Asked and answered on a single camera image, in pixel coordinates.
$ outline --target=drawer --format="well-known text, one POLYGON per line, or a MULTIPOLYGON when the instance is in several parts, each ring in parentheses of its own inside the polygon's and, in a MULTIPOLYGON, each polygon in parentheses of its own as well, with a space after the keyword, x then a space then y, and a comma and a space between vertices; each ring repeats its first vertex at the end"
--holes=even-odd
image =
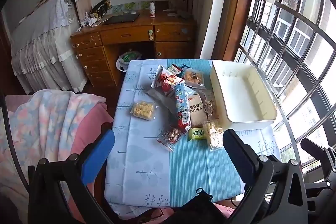
POLYGON ((83 61, 81 62, 86 73, 98 72, 98 71, 109 71, 109 66, 106 60, 96 60, 96 61, 83 61))
POLYGON ((156 25, 156 41, 193 41, 194 27, 190 25, 156 25))
POLYGON ((149 30, 153 30, 153 26, 125 27, 101 31, 100 37, 104 45, 154 40, 154 34, 150 37, 149 30))
POLYGON ((114 80, 109 71, 105 72, 90 72, 87 73, 91 84, 94 87, 98 86, 115 86, 114 80))
POLYGON ((76 35, 71 38, 74 48, 92 48, 101 45, 101 41, 97 32, 83 35, 76 35))
POLYGON ((105 59, 103 47, 77 50, 77 58, 79 58, 81 62, 105 59))
POLYGON ((191 42, 155 42, 155 58, 188 59, 194 58, 195 45, 191 42))

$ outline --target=white plastic bin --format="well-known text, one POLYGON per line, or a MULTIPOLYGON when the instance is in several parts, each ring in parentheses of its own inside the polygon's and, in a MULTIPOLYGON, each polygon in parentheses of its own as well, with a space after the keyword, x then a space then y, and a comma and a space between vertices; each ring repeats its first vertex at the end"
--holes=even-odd
POLYGON ((223 129, 263 129, 277 110, 253 65, 213 60, 210 74, 219 121, 223 129))

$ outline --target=silver screw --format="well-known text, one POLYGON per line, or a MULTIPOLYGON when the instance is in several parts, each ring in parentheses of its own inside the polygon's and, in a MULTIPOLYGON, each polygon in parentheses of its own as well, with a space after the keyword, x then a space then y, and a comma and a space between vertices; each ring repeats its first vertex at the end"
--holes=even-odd
POLYGON ((296 166, 297 165, 297 161, 295 159, 291 159, 291 164, 296 166))
POLYGON ((78 159, 78 154, 71 154, 69 156, 69 160, 77 160, 78 159))
POLYGON ((265 155, 260 155, 259 160, 261 160, 262 162, 266 162, 268 161, 268 158, 265 155))
POLYGON ((39 164, 45 164, 47 162, 46 158, 42 158, 39 160, 39 164))

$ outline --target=white bottle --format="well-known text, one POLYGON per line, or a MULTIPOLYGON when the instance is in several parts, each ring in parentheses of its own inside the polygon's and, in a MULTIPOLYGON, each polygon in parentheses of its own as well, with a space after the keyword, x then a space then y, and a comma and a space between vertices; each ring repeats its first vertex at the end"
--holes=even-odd
POLYGON ((155 17, 155 6, 153 2, 149 5, 149 15, 150 17, 155 17))

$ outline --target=blanket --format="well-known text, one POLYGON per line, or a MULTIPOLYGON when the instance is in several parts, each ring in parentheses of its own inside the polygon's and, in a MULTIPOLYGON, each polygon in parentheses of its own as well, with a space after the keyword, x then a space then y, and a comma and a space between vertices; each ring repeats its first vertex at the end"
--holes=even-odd
MULTIPOLYGON (((28 166, 36 167, 39 159, 66 160, 83 118, 105 98, 71 91, 40 90, 31 99, 8 113, 12 138, 22 171, 28 181, 28 166)), ((0 113, 0 192, 18 208, 23 223, 27 222, 28 193, 24 188, 9 151, 0 113)), ((67 199, 70 195, 62 185, 67 199)))

